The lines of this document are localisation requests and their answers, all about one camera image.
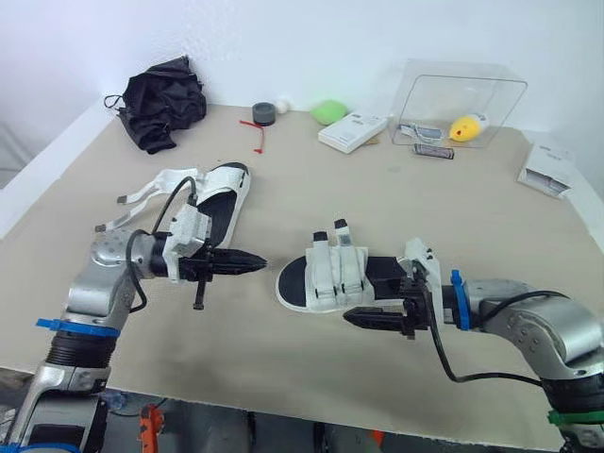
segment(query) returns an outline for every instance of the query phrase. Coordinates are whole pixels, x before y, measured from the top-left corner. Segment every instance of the black cloth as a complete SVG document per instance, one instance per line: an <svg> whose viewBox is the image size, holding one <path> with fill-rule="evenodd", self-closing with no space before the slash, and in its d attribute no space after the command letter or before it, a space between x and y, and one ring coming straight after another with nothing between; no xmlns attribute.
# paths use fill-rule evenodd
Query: black cloth
<svg viewBox="0 0 604 453"><path fill-rule="evenodd" d="M202 84L180 57L131 77L122 95L125 107L118 116L130 138L149 154L174 148L174 129L188 129L206 116Z"/></svg>

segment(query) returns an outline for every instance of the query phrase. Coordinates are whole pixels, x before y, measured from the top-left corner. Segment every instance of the clear plastic box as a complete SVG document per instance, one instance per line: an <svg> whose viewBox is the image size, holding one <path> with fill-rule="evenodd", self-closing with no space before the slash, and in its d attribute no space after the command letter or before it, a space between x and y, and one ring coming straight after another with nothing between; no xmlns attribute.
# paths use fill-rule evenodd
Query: clear plastic box
<svg viewBox="0 0 604 453"><path fill-rule="evenodd" d="M498 64L409 60L388 119L391 139L394 144L481 148L503 126L526 88L526 81ZM453 122L472 113L485 115L488 125L471 141L450 140ZM410 134L409 125L440 129L443 138L420 138Z"/></svg>

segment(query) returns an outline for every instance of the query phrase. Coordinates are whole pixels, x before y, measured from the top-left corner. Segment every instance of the white ball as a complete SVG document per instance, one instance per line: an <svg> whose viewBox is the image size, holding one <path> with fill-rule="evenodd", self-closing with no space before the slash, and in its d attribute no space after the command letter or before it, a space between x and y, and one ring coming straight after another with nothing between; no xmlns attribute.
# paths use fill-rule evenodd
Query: white ball
<svg viewBox="0 0 604 453"><path fill-rule="evenodd" d="M277 113L282 115L283 113L287 113L288 111L290 111L290 103L287 102L285 99L278 99L275 102L275 109L277 110Z"/></svg>

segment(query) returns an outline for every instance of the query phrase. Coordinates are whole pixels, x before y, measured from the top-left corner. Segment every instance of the beige table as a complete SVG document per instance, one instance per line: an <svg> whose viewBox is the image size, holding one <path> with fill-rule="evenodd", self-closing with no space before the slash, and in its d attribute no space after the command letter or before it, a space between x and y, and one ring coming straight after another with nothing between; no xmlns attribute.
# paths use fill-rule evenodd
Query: beige table
<svg viewBox="0 0 604 453"><path fill-rule="evenodd" d="M217 277L206 310L193 311L194 284L144 283L147 310L130 317L112 359L109 385L129 391L248 408L352 426L463 442L554 449L537 388L488 380L450 382L427 332L415 342L364 331L339 314L281 307L278 271L303 254L311 233L344 217L358 245L400 254L419 236L446 276L507 277L559 290L602 314L600 252L572 208L514 182L528 144L503 130L488 149L460 150L452 161L414 156L381 144L347 156L315 140L308 114L288 113L267 129L240 126L247 109L212 108L178 147L148 156L114 121L0 243L0 366L33 371L51 333L34 327L60 314L88 258L92 227L125 210L132 193L159 169L241 161L251 191L232 246L262 255L268 269ZM157 200L133 227L149 229ZM521 355L486 334L443 332L458 374L529 374Z"/></svg>

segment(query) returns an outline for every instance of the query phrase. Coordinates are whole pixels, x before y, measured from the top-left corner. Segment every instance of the small white box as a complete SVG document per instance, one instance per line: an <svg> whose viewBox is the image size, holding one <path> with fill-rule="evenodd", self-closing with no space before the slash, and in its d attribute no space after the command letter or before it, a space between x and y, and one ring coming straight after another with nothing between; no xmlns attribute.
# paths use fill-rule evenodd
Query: small white box
<svg viewBox="0 0 604 453"><path fill-rule="evenodd" d="M353 111L319 132L319 142L349 154L386 128L387 120Z"/></svg>
<svg viewBox="0 0 604 453"><path fill-rule="evenodd" d="M555 198L564 198L572 189L575 156L550 140L536 141L525 162L518 182Z"/></svg>

